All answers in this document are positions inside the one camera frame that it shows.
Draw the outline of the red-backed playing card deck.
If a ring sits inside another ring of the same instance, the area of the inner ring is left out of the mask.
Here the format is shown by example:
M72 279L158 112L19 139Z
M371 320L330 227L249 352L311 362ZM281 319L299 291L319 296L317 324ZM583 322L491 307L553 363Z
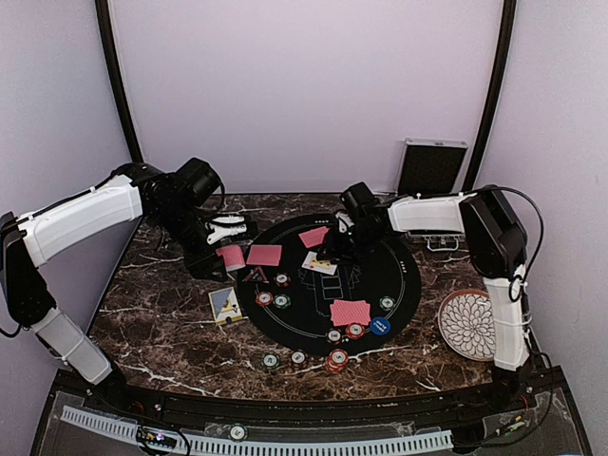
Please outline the red-backed playing card deck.
M228 273L246 266L241 247L236 244L222 246L216 250L216 254L223 260L225 270Z

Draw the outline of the red-backed card seat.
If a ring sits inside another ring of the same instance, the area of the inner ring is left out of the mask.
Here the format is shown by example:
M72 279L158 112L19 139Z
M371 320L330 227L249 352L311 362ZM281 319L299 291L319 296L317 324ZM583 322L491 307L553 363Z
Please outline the red-backed card seat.
M254 244L249 249L246 264L253 266L276 267L280 263L281 255L281 245Z
M321 226L300 233L298 236L307 249L312 249L313 247L317 247L323 244L324 238L329 233L329 231L330 229L328 227Z

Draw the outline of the black chip seat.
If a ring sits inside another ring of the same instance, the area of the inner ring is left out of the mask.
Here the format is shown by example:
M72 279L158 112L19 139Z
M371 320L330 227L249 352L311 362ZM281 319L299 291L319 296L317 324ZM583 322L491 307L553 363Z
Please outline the black chip seat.
M287 287L291 283L291 278L284 273L279 273L275 275L275 285L277 287Z

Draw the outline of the green chip seat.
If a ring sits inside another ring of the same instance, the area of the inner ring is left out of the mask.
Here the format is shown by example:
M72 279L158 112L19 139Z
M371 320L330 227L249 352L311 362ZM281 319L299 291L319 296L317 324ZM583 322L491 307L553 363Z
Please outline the green chip seat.
M286 294L277 294L274 305L279 309L287 309L291 306L291 298Z
M395 300L386 295L379 299L379 306L384 311L389 311L395 307Z

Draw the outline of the black 100 poker chip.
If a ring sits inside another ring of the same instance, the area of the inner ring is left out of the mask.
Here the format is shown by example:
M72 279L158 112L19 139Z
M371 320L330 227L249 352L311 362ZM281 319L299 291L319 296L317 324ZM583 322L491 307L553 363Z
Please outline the black 100 poker chip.
M342 340L342 332L338 329L331 329L326 334L326 340L330 344L338 344Z

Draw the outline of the red poker chip stack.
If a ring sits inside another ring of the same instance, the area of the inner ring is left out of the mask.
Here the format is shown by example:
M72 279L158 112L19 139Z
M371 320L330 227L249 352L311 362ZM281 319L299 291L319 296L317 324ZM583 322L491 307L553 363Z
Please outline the red poker chip stack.
M338 374L343 371L349 362L349 355L342 349L331 351L325 360L326 370L332 374Z

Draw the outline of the green poker chip stack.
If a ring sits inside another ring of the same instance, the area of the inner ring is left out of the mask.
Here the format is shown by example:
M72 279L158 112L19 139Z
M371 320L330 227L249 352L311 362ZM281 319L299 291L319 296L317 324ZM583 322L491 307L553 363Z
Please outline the green poker chip stack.
M262 368L265 371L274 371L280 366L280 359L274 353L266 353L262 358Z

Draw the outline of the black poker chip stack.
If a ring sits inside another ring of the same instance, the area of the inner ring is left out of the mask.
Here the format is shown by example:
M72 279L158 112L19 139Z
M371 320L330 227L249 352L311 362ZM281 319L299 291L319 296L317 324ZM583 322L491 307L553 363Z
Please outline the black poker chip stack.
M307 354L304 351L293 351L290 356L290 363L293 367L303 368L308 361Z

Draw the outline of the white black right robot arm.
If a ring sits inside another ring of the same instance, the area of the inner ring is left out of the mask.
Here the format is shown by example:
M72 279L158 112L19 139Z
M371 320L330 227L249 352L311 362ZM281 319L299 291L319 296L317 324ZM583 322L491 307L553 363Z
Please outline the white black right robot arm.
M340 196L319 249L323 260L357 262L389 234L440 232L462 235L470 261L484 280L493 309L494 364L519 371L528 360L527 233L505 196L505 188L442 196L406 196L380 200L363 183Z

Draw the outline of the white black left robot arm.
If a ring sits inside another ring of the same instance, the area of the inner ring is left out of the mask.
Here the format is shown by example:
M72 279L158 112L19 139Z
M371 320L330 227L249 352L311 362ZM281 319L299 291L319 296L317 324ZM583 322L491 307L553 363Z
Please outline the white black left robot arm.
M197 279L224 276L211 238L211 215L202 209L223 192L218 173L193 158L175 172L146 163L127 163L101 183L21 217L1 218L1 287L10 317L34 331L89 384L114 414L134 406L133 391L113 378L110 359L57 305L40 274L52 258L102 231L149 217L182 248L186 270Z

